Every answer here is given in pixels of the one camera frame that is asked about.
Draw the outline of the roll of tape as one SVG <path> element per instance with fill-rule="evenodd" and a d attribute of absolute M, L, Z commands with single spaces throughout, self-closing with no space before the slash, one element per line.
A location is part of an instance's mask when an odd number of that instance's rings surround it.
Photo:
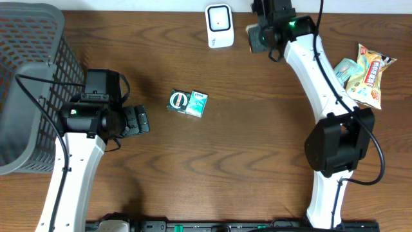
<path fill-rule="evenodd" d="M 190 98 L 190 93 L 172 89 L 169 101 L 167 103 L 167 109 L 186 114 L 186 108 L 188 106 Z"/>

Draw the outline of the green wet wipes pack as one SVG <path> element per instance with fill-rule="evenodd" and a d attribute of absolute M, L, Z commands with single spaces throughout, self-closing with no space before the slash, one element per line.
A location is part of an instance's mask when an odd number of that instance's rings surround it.
<path fill-rule="evenodd" d="M 364 68 L 356 63 L 355 61 L 344 58 L 334 69 L 333 69 L 337 80 L 344 86 L 344 83 L 355 74 L 360 74 L 364 71 Z"/>

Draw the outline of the small green wipes pack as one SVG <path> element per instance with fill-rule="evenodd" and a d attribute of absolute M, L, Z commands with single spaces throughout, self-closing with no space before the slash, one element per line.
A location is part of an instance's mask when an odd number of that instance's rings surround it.
<path fill-rule="evenodd" d="M 192 91 L 191 98 L 186 107 L 186 114 L 201 118 L 208 98 L 207 94 Z"/>

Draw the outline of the orange tissue pack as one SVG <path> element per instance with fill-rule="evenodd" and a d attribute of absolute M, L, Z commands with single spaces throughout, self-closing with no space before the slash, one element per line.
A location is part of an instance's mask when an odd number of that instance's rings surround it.
<path fill-rule="evenodd" d="M 255 52 L 256 46 L 257 46 L 257 38 L 258 38 L 258 33 L 256 30 L 258 29 L 258 24 L 250 24 L 246 27 L 246 32 L 248 36 L 248 44 L 250 51 L 252 53 Z"/>

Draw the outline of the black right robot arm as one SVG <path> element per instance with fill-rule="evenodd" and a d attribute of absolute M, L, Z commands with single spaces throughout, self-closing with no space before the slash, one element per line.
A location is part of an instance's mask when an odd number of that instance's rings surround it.
<path fill-rule="evenodd" d="M 373 185 L 353 179 L 366 156 L 375 117 L 360 109 L 338 83 L 324 52 L 318 29 L 309 16 L 258 16 L 246 28 L 253 53 L 278 51 L 297 75 L 315 117 L 315 127 L 304 143 L 314 170 L 314 184 L 306 219 L 321 231 L 358 231 L 360 223 L 342 221 L 341 209 L 348 183 Z"/>

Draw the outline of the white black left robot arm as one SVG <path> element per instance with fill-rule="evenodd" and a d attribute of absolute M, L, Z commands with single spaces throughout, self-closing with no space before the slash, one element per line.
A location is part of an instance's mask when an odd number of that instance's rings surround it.
<path fill-rule="evenodd" d="M 109 140 L 149 132 L 144 106 L 69 102 L 57 115 L 55 162 L 37 231 L 85 231 L 93 179 Z"/>

